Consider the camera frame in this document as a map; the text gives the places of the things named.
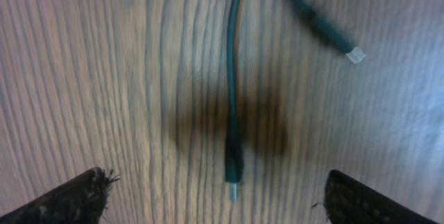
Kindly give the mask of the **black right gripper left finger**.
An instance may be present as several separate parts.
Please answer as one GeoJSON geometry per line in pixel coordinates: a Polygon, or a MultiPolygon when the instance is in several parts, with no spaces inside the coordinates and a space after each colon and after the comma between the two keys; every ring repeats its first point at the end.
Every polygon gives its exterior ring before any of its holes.
{"type": "Polygon", "coordinates": [[[93,167],[4,214],[1,224],[98,224],[119,180],[113,170],[93,167]]]}

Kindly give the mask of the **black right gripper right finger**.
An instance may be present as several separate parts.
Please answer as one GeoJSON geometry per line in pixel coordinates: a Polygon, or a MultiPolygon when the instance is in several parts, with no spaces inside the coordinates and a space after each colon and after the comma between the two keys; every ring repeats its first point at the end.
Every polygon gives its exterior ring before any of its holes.
{"type": "Polygon", "coordinates": [[[332,224],[436,224],[336,169],[328,174],[323,206],[332,224]]]}

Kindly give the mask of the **thin black cable silver plugs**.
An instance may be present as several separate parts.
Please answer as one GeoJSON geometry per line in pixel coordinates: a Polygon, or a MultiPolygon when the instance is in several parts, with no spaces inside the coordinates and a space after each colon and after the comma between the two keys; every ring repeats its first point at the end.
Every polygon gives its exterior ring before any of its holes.
{"type": "Polygon", "coordinates": [[[360,63],[366,57],[361,48],[327,20],[308,0],[289,0],[289,2],[297,16],[320,41],[342,53],[354,64],[360,63]]]}

